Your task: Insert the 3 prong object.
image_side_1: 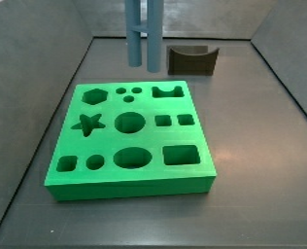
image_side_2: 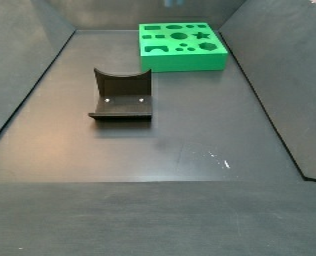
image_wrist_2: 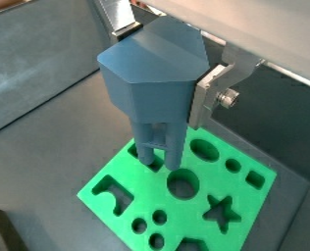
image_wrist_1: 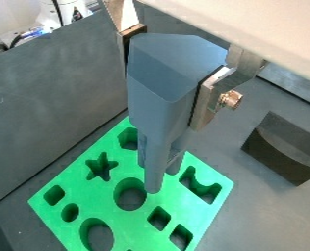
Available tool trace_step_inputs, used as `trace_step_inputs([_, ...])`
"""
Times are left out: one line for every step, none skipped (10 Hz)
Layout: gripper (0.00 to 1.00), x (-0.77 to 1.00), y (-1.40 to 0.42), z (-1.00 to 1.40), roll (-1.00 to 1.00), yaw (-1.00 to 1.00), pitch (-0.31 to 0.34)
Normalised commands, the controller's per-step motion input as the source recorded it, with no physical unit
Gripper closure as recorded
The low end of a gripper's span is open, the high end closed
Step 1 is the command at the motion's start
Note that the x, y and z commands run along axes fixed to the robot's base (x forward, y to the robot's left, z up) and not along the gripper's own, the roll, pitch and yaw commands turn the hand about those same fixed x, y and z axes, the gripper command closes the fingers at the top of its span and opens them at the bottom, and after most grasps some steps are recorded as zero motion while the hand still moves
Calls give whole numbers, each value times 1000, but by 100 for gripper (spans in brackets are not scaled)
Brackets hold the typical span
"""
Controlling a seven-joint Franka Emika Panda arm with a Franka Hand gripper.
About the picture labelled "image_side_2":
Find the grey gripper finger tip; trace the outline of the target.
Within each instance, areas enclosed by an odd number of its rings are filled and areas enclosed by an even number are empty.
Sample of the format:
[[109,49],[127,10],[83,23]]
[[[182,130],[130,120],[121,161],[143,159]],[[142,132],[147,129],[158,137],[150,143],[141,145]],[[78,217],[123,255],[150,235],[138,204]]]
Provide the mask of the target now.
[[165,7],[181,6],[185,0],[163,0]]

